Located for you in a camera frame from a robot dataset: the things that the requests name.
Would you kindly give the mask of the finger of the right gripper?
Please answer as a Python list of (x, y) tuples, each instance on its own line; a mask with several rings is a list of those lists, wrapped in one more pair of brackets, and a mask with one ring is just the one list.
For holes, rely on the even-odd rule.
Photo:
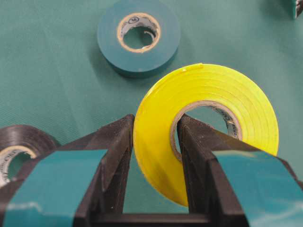
[(297, 19), (303, 12), (303, 0), (293, 1), (293, 18)]

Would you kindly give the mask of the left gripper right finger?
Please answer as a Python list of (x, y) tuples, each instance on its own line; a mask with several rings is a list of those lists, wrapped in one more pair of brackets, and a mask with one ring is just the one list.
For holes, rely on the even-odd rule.
[(212, 227), (300, 227), (303, 183), (291, 166), (190, 116), (177, 124), (188, 208)]

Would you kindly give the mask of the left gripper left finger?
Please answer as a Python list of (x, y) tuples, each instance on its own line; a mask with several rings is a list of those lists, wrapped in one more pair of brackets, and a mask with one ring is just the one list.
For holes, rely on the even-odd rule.
[(3, 227), (89, 227), (123, 211), (132, 114), (27, 161), (0, 191)]

